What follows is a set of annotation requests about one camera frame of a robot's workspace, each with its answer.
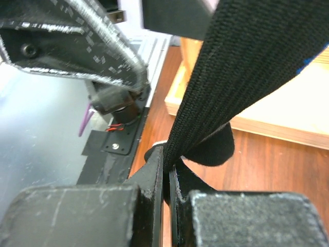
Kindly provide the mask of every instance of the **wooden surface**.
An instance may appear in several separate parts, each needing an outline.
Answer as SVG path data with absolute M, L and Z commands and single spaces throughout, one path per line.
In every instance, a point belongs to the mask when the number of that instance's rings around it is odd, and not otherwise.
M 187 81 L 190 80 L 202 43 L 203 42 L 200 40 L 180 38 L 180 52 L 183 60 L 183 66 L 186 69 L 184 76 Z
M 189 57 L 194 58 L 195 51 Z M 165 98 L 169 114 L 176 115 L 188 83 L 182 63 Z M 231 121 L 234 129 L 329 149 L 329 48 L 301 74 Z
M 169 136 L 174 117 L 164 99 L 181 63 L 179 47 L 169 49 L 156 95 L 132 167 L 136 172 L 152 144 Z M 279 139 L 233 130 L 235 153 L 219 167 L 187 165 L 218 190 L 294 191 L 315 204 L 329 230 L 329 151 Z M 169 208 L 164 207 L 163 246 L 170 246 Z

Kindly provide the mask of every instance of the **black velcro loop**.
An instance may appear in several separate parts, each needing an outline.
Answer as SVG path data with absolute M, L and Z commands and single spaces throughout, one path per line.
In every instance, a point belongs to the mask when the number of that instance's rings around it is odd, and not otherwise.
M 156 147 L 166 148 L 167 143 L 156 144 L 144 155 L 147 162 Z M 234 139 L 231 125 L 228 123 L 207 139 L 184 153 L 185 158 L 204 166 L 219 166 L 227 161 L 234 152 Z
M 220 0 L 164 149 L 164 171 L 291 80 L 329 42 L 329 1 Z

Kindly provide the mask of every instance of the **wooden table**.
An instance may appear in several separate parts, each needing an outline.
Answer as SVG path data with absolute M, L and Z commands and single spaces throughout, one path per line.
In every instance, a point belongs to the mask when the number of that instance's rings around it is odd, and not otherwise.
M 167 113 L 165 97 L 181 63 L 179 47 L 170 47 L 131 174 L 145 162 L 154 142 L 168 139 L 174 117 Z M 329 151 L 233 130 L 235 153 L 219 167 L 187 165 L 218 190 L 294 191 L 315 204 L 329 230 Z M 169 208 L 164 207 L 163 246 L 171 246 Z

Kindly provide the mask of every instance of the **black screw head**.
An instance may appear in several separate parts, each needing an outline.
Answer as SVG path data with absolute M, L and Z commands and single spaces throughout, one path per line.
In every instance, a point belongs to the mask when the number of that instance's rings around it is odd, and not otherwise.
M 22 45 L 21 52 L 27 58 L 35 58 L 38 55 L 38 49 L 32 44 Z

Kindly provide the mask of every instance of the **light wooden box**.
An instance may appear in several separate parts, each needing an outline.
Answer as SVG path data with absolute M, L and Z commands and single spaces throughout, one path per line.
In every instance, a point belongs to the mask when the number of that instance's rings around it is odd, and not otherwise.
M 181 39 L 183 61 L 165 103 L 176 115 L 202 42 Z M 301 74 L 231 120 L 233 129 L 329 149 L 329 48 Z

